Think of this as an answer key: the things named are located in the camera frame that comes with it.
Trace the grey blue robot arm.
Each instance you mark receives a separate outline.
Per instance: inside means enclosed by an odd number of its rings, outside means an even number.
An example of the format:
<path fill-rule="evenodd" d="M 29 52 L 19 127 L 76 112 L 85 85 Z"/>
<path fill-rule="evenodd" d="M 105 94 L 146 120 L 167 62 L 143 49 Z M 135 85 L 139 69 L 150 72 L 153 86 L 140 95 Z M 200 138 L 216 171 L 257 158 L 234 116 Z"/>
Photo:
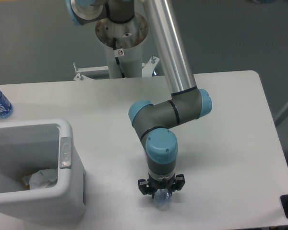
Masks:
<path fill-rule="evenodd" d="M 138 188 L 153 199 L 170 197 L 185 185 L 183 174 L 176 174 L 178 142 L 172 127 L 209 114 L 212 101 L 206 90 L 198 89 L 169 0 L 144 0 L 146 17 L 137 14 L 132 0 L 68 0 L 66 6 L 76 25 L 96 22 L 96 35 L 111 49 L 110 70 L 119 78 L 130 76 L 118 51 L 137 47 L 151 31 L 171 99 L 159 104 L 134 103 L 128 112 L 132 127 L 145 150 L 148 178 Z"/>

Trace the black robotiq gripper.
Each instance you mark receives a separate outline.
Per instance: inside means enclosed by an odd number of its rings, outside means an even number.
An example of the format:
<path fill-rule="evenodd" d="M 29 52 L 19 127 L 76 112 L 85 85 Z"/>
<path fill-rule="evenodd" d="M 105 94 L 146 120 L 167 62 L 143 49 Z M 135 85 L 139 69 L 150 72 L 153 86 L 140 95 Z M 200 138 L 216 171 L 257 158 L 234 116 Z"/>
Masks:
<path fill-rule="evenodd" d="M 175 191 L 180 191 L 185 185 L 184 174 L 172 176 L 168 180 L 157 181 L 151 176 L 147 180 L 139 179 L 138 188 L 143 195 L 150 195 L 152 199 L 155 198 L 155 192 L 158 189 L 168 189 L 170 195 Z"/>

